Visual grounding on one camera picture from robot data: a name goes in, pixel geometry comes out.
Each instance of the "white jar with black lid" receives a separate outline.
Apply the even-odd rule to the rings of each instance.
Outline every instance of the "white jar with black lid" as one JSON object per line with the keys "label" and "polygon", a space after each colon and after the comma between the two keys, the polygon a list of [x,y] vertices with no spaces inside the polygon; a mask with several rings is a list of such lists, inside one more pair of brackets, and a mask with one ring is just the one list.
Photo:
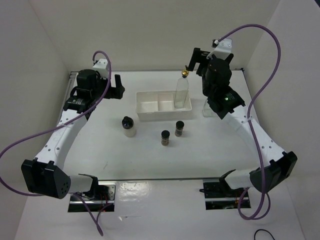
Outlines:
{"label": "white jar with black lid", "polygon": [[122,127],[124,135],[126,135],[128,138],[133,137],[136,135],[136,128],[135,123],[131,117],[125,116],[122,120]]}

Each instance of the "table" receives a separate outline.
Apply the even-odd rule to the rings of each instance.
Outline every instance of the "table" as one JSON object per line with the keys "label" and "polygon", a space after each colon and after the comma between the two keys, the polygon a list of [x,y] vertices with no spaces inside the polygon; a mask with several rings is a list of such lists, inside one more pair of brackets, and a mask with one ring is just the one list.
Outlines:
{"label": "table", "polygon": [[[160,143],[161,131],[175,121],[140,122],[135,95],[141,91],[174,90],[177,71],[120,72],[126,88],[123,99],[105,99],[76,138],[65,162],[68,174],[86,173],[117,182],[115,210],[103,213],[100,237],[88,213],[67,213],[69,198],[28,197],[15,240],[250,240],[258,228],[275,239],[303,240],[286,182],[270,192],[271,211],[259,221],[243,220],[236,209],[206,210],[202,180],[136,181],[126,179],[218,177],[230,169],[258,165],[245,144],[219,118],[204,118],[201,79],[189,76],[193,118],[185,136],[172,134],[170,146]],[[241,71],[233,71],[231,86],[248,104],[249,91]],[[122,133],[124,116],[134,119],[137,134]],[[249,190],[252,209],[260,193]],[[270,237],[261,233],[259,240]]]}

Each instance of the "white plastic tray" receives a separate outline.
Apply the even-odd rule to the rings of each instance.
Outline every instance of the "white plastic tray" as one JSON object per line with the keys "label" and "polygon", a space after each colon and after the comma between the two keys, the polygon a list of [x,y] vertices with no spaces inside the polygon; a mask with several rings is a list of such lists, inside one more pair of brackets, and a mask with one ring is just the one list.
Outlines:
{"label": "white plastic tray", "polygon": [[175,91],[137,92],[135,112],[141,121],[190,119],[192,106],[189,93],[184,108],[175,108],[175,94]]}

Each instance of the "white wall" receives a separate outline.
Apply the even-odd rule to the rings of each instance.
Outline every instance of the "white wall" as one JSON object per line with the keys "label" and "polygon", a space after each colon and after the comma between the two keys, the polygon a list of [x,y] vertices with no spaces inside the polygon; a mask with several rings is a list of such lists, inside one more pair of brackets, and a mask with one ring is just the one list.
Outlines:
{"label": "white wall", "polygon": [[[178,70],[194,47],[249,23],[266,25],[279,0],[29,0],[69,70],[105,50],[115,70]],[[234,34],[232,68],[248,63],[262,32]]]}
{"label": "white wall", "polygon": [[[268,27],[278,37],[281,63],[271,84],[256,101],[259,121],[298,162],[287,180],[306,240],[320,239],[320,7],[314,0],[281,0]],[[263,34],[245,68],[251,95],[270,76],[276,46]]]}
{"label": "white wall", "polygon": [[[53,127],[63,103],[68,72],[27,0],[0,1],[0,150]],[[47,138],[9,150],[0,160],[1,177],[23,186],[21,164]],[[26,197],[0,186],[0,239],[14,239]]]}

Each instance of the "black lid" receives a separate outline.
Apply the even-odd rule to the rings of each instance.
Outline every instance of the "black lid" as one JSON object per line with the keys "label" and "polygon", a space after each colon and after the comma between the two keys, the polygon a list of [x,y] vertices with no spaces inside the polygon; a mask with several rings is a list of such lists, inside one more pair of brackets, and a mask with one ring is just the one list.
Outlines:
{"label": "black lid", "polygon": [[175,126],[178,128],[178,129],[182,129],[184,126],[185,126],[185,123],[183,121],[177,121]]}
{"label": "black lid", "polygon": [[122,120],[122,127],[124,129],[131,129],[134,126],[134,121],[131,117],[125,116]]}
{"label": "black lid", "polygon": [[170,136],[170,132],[168,130],[162,131],[161,137],[163,137],[164,139],[167,139],[169,138],[169,136]]}

